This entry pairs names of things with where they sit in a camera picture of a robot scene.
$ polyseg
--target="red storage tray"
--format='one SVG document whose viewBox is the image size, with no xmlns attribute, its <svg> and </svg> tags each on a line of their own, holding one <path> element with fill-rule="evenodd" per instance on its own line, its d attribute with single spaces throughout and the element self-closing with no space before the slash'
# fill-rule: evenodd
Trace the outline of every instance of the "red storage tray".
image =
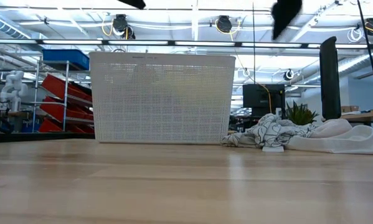
<svg viewBox="0 0 373 224">
<path fill-rule="evenodd" d="M 47 77 L 42 82 L 42 87 L 46 90 L 53 93 L 55 96 L 59 97 L 60 99 L 64 100 L 64 93 L 65 93 L 65 81 L 53 76 L 47 75 Z M 71 83 L 68 84 L 67 94 L 70 96 L 67 101 L 77 103 L 75 99 L 72 99 L 71 96 L 89 101 L 92 104 L 92 96 L 86 94 L 84 91 L 78 89 L 75 85 Z"/>
<path fill-rule="evenodd" d="M 62 100 L 46 96 L 43 102 L 55 102 L 55 103 L 63 103 Z M 40 109 L 54 117 L 56 120 L 63 122 L 63 105 L 40 105 Z M 87 119 L 93 121 L 93 116 L 91 117 L 90 114 L 84 112 L 82 107 L 74 105 L 72 103 L 67 103 L 67 110 L 66 110 L 66 117 L 68 118 L 78 118 L 78 119 Z"/>
<path fill-rule="evenodd" d="M 38 131 L 40 133 L 62 132 L 63 124 L 54 119 L 46 118 Z M 93 128 L 86 124 L 66 124 L 66 131 L 73 133 L 94 133 Z"/>
</svg>

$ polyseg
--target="cardboard box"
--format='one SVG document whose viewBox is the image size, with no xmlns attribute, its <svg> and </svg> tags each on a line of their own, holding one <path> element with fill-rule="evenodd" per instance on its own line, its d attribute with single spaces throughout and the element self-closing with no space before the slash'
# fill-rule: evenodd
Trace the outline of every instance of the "cardboard box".
<svg viewBox="0 0 373 224">
<path fill-rule="evenodd" d="M 351 107 L 350 106 L 341 106 L 341 112 L 342 113 L 351 112 Z"/>
<path fill-rule="evenodd" d="M 351 106 L 351 111 L 359 111 L 359 106 Z"/>
</svg>

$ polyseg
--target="white fabric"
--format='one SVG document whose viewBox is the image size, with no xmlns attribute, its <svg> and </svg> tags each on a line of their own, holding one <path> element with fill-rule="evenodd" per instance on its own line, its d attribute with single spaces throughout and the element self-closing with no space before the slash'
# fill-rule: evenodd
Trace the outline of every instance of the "white fabric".
<svg viewBox="0 0 373 224">
<path fill-rule="evenodd" d="M 286 148 L 343 154 L 373 154 L 373 128 L 358 125 L 344 134 L 321 139 L 295 136 L 290 139 Z"/>
<path fill-rule="evenodd" d="M 352 126 L 345 119 L 332 119 L 316 128 L 310 138 L 330 138 L 344 134 L 351 130 Z"/>
<path fill-rule="evenodd" d="M 310 137 L 315 128 L 313 124 L 298 126 L 274 114 L 267 114 L 245 133 L 225 136 L 220 143 L 235 147 L 278 147 L 288 144 L 293 136 Z"/>
</svg>

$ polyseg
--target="patterned fabric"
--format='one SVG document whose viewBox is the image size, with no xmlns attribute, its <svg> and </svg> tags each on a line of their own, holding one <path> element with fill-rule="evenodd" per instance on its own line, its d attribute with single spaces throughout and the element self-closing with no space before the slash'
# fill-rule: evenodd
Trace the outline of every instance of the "patterned fabric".
<svg viewBox="0 0 373 224">
<path fill-rule="evenodd" d="M 278 147 L 287 145 L 293 136 L 309 138 L 315 128 L 313 124 L 298 126 L 290 120 L 282 120 L 274 114 L 267 114 L 245 133 L 225 136 L 220 143 L 233 147 Z"/>
</svg>

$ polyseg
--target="metal shelving rack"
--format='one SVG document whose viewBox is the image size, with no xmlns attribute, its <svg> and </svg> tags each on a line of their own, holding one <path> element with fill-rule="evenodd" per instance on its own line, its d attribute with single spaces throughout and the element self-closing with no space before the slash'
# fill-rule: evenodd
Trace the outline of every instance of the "metal shelving rack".
<svg viewBox="0 0 373 224">
<path fill-rule="evenodd" d="M 62 64 L 66 65 L 66 69 L 64 71 L 58 71 L 62 72 L 65 75 L 65 92 L 64 92 L 64 102 L 63 103 L 54 103 L 54 102 L 38 102 L 37 101 L 37 95 L 38 95 L 38 88 L 39 88 L 39 76 L 40 76 L 40 70 L 43 64 Z M 83 73 L 84 71 L 71 63 L 70 61 L 48 61 L 45 62 L 43 60 L 39 60 L 39 63 L 37 64 L 37 70 L 35 73 L 35 86 L 34 86 L 34 109 L 33 109 L 33 117 L 32 117 L 32 132 L 35 131 L 35 119 L 36 119 L 36 110 L 37 110 L 37 105 L 63 105 L 64 111 L 63 111 L 63 131 L 66 129 L 66 121 L 74 121 L 75 123 L 86 123 L 86 124 L 93 124 L 93 121 L 87 120 L 87 119 L 79 119 L 79 118 L 68 118 L 66 116 L 67 113 L 67 99 L 71 98 L 73 100 L 79 101 L 81 104 L 87 105 L 87 106 L 92 106 L 91 102 L 86 101 L 84 99 L 78 98 L 76 96 L 69 96 L 67 91 L 68 91 L 68 78 L 69 78 L 69 73 L 70 73 L 70 66 L 73 68 L 77 69 L 77 72 Z"/>
</svg>

